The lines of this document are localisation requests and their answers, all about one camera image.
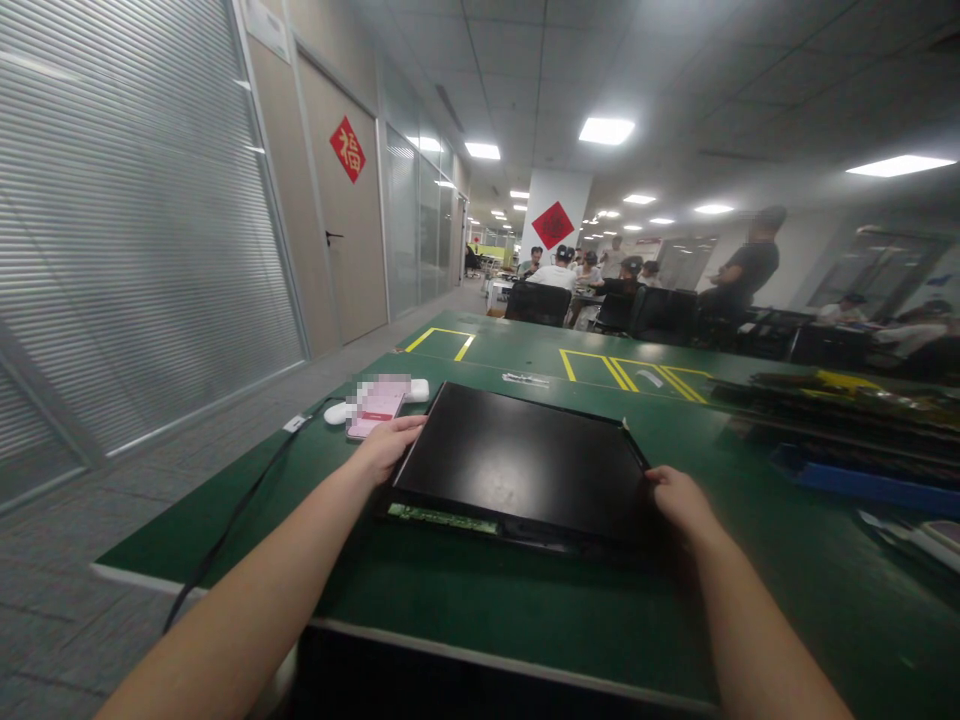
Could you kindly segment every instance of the ceiling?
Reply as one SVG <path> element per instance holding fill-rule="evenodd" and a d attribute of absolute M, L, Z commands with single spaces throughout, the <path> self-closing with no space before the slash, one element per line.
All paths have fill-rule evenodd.
<path fill-rule="evenodd" d="M 906 153 L 960 160 L 960 48 L 930 50 L 960 31 L 956 0 L 355 2 L 460 154 L 465 140 L 499 146 L 500 161 L 468 161 L 485 225 L 499 208 L 522 227 L 509 191 L 535 167 L 592 173 L 587 215 L 619 210 L 609 229 L 642 235 L 658 215 L 716 222 L 693 212 L 705 203 L 960 218 L 960 164 L 843 172 Z M 616 147 L 579 142 L 588 116 L 636 129 Z M 631 193 L 658 200 L 623 203 Z"/>

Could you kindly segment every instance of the floor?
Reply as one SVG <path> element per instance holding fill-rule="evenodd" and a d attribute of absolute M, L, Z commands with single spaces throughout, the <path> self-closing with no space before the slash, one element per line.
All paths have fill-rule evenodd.
<path fill-rule="evenodd" d="M 85 718 L 157 641 L 172 598 L 89 563 L 443 310 L 483 314 L 480 280 L 259 389 L 160 446 L 0 519 L 0 717 Z"/>

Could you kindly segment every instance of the hand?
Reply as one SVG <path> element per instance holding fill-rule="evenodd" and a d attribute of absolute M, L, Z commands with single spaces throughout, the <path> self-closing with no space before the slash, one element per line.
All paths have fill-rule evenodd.
<path fill-rule="evenodd" d="M 371 487 L 381 484 L 390 476 L 403 451 L 417 439 L 426 421 L 426 415 L 410 415 L 380 423 L 360 444 L 349 463 L 370 480 Z"/>
<path fill-rule="evenodd" d="M 726 533 L 713 514 L 710 501 L 689 475 L 661 465 L 647 470 L 647 478 L 657 483 L 653 496 L 666 518 L 691 542 Z"/>

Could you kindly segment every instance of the smartphone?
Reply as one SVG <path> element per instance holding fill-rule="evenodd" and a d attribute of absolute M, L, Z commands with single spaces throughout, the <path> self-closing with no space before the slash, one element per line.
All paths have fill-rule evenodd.
<path fill-rule="evenodd" d="M 364 396 L 357 399 L 356 416 L 347 420 L 347 437 L 363 440 L 377 425 L 393 420 L 408 389 L 409 383 L 403 382 L 371 383 Z"/>

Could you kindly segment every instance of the red fu character sign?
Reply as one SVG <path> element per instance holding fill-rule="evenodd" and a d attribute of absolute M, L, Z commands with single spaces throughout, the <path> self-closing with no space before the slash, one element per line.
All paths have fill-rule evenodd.
<path fill-rule="evenodd" d="M 343 116 L 343 122 L 340 123 L 340 126 L 330 136 L 330 144 L 336 151 L 337 157 L 340 158 L 343 169 L 347 171 L 350 182 L 356 185 L 357 178 L 360 177 L 360 171 L 363 170 L 367 159 L 363 156 L 363 148 L 357 142 L 357 135 L 350 127 L 350 121 L 347 120 L 346 115 Z"/>

